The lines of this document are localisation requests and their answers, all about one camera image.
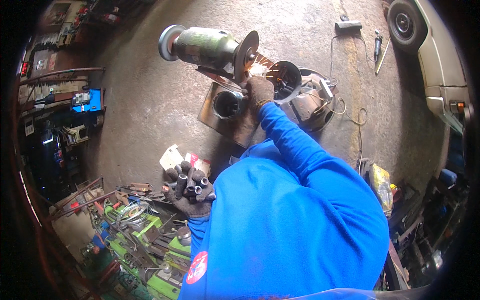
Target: grinding wheel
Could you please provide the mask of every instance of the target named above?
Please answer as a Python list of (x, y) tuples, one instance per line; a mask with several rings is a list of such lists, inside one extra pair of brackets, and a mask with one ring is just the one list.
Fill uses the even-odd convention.
[(258, 32), (253, 30), (238, 45), (233, 58), (233, 75), (237, 83), (245, 81), (245, 71), (252, 66), (258, 54), (258, 41)]
[(179, 57), (172, 53), (172, 45), (175, 39), (185, 30), (182, 25), (171, 25), (167, 27), (158, 39), (158, 52), (160, 56), (168, 61), (175, 61)]

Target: gloved hand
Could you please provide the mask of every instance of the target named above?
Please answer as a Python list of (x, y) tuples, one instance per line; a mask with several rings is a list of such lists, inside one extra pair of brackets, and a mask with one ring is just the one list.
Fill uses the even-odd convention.
[(248, 78), (247, 83), (242, 88), (242, 92), (248, 95), (249, 107), (255, 116), (264, 104), (273, 102), (275, 89), (273, 84), (263, 77)]
[[(190, 172), (191, 168), (192, 165), (189, 162), (182, 162), (182, 174), (190, 174), (192, 179), (195, 181), (195, 184), (200, 185), (200, 180), (205, 177), (205, 174), (200, 170), (196, 170), (195, 168), (193, 168), (192, 172)], [(175, 169), (169, 168), (166, 172), (172, 180), (176, 181), (178, 179), (179, 174)], [(165, 182), (165, 185), (162, 187), (162, 191), (165, 195), (165, 198), (170, 201), (174, 207), (183, 212), (187, 217), (191, 218), (210, 215), (212, 201), (215, 200), (215, 197), (212, 197), (211, 195), (212, 192), (213, 195), (215, 194), (215, 190), (210, 182), (208, 182), (208, 184), (202, 188), (202, 193), (197, 196), (189, 196), (187, 194), (187, 190), (184, 189), (183, 196), (180, 199), (177, 199), (175, 197), (175, 190), (173, 189), (172, 182)]]

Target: car wheel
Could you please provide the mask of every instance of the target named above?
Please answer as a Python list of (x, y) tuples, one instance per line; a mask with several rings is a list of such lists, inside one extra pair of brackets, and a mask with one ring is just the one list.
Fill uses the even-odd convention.
[(418, 8), (409, 1), (395, 0), (387, 16), (392, 42), (401, 50), (416, 54), (427, 36), (427, 25)]

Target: beige car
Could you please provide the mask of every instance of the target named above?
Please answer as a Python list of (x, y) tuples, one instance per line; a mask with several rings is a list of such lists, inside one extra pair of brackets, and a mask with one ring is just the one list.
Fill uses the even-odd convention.
[(469, 102), (465, 73), (447, 27), (428, 0), (395, 0), (388, 11), (392, 42), (418, 54), (429, 109), (457, 132)]

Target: blue sleeve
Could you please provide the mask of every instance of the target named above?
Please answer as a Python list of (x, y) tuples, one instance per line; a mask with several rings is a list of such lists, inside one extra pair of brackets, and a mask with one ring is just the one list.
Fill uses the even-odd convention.
[(274, 103), (265, 104), (258, 119), (301, 185), (322, 194), (351, 234), (375, 235), (388, 244), (388, 225), (380, 203), (352, 167), (327, 153)]
[(207, 230), (208, 221), (210, 216), (203, 216), (200, 218), (189, 218), (188, 227), (192, 232), (192, 242), (190, 243), (191, 259), (197, 255), (198, 248), (202, 241), (204, 240), (205, 232)]

